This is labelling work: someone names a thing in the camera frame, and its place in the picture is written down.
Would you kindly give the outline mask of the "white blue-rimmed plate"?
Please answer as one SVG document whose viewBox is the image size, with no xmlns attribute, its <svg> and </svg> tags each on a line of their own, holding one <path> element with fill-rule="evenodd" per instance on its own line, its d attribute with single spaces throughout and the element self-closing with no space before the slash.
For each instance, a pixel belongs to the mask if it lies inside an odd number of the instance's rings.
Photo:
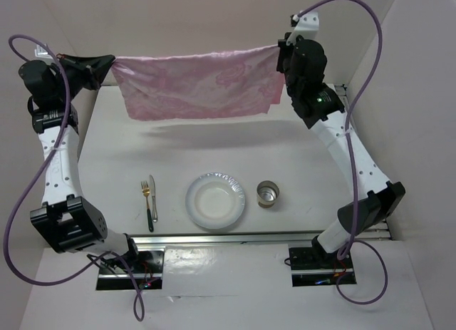
<svg viewBox="0 0 456 330">
<path fill-rule="evenodd" d="M 206 230 L 234 225 L 246 204 L 243 187 L 231 175 L 210 172 L 194 180 L 185 195 L 188 217 Z"/>
</svg>

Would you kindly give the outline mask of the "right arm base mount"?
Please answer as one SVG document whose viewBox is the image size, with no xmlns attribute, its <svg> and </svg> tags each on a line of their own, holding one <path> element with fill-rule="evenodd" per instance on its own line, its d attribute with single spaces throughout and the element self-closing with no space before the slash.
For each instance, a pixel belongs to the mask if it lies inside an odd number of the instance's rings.
<svg viewBox="0 0 456 330">
<path fill-rule="evenodd" d="M 290 247 L 284 264 L 291 270 L 293 287 L 317 287 L 340 284 L 357 284 L 350 257 L 340 261 L 335 255 L 322 259 L 310 247 Z"/>
</svg>

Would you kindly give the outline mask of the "gold fork green handle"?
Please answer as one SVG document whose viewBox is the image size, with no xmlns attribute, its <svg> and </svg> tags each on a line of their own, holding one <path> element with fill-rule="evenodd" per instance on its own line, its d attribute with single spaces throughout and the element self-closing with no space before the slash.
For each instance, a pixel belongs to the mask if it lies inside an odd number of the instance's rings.
<svg viewBox="0 0 456 330">
<path fill-rule="evenodd" d="M 146 215 L 147 215 L 147 226 L 149 229 L 149 232 L 154 232 L 154 224 L 152 220 L 152 212 L 150 209 L 150 203 L 149 203 L 149 196 L 150 196 L 150 188 L 147 183 L 147 181 L 143 180 L 141 182 L 141 189 L 142 189 L 142 195 L 145 198 L 145 203 L 146 203 Z"/>
</svg>

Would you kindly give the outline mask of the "metal cup with tan band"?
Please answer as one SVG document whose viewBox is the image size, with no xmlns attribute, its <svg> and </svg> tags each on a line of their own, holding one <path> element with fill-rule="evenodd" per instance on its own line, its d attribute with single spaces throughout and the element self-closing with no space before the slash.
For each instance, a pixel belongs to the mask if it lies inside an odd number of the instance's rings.
<svg viewBox="0 0 456 330">
<path fill-rule="evenodd" d="M 262 208 L 273 207 L 279 196 L 279 187 L 270 180 L 264 180 L 256 187 L 256 202 Z"/>
</svg>

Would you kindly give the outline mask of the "silver table knife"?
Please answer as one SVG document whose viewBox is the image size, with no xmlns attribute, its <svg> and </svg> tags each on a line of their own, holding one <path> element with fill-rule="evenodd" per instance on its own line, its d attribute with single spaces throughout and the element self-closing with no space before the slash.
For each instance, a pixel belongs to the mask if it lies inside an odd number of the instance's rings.
<svg viewBox="0 0 456 330">
<path fill-rule="evenodd" d="M 155 180 L 152 175 L 149 175 L 149 188 L 150 188 L 150 196 L 152 200 L 152 221 L 158 221 L 158 214 L 157 214 L 157 205 L 156 205 L 156 189 L 155 189 Z"/>
</svg>

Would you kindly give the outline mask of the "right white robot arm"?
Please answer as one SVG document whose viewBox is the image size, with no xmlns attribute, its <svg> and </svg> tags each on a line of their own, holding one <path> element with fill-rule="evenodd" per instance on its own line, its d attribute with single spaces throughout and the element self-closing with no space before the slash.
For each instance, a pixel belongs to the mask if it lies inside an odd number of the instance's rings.
<svg viewBox="0 0 456 330">
<path fill-rule="evenodd" d="M 353 195 L 352 202 L 338 209 L 336 220 L 312 240 L 312 262 L 327 267 L 352 236 L 392 215 L 405 188 L 375 164 L 348 122 L 341 99 L 323 82 L 327 57 L 321 44 L 303 36 L 292 40 L 287 32 L 278 47 L 277 70 L 284 74 L 294 112 L 326 146 Z"/>
</svg>

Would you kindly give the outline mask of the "pink satin rose cloth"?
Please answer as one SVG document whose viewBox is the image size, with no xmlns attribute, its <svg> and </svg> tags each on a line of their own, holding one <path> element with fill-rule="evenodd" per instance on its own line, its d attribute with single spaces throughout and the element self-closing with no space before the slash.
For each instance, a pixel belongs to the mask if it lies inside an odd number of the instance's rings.
<svg viewBox="0 0 456 330">
<path fill-rule="evenodd" d="M 234 118 L 268 113 L 281 100 L 279 49 L 191 56 L 116 58 L 111 71 L 130 118 L 141 121 Z"/>
</svg>

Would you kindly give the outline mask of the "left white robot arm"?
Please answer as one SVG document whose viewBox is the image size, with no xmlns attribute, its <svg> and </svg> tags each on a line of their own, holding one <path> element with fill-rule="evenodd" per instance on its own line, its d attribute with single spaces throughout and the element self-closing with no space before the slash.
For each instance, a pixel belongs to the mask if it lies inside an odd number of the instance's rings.
<svg viewBox="0 0 456 330">
<path fill-rule="evenodd" d="M 71 103 L 82 89 L 100 88 L 115 57 L 59 54 L 57 59 L 57 63 L 28 61 L 19 69 L 31 94 L 27 107 L 47 163 L 41 206 L 31 211 L 31 224 L 57 253 L 115 252 L 116 265 L 133 272 L 141 257 L 133 239 L 110 230 L 102 212 L 83 196 L 78 114 Z"/>
</svg>

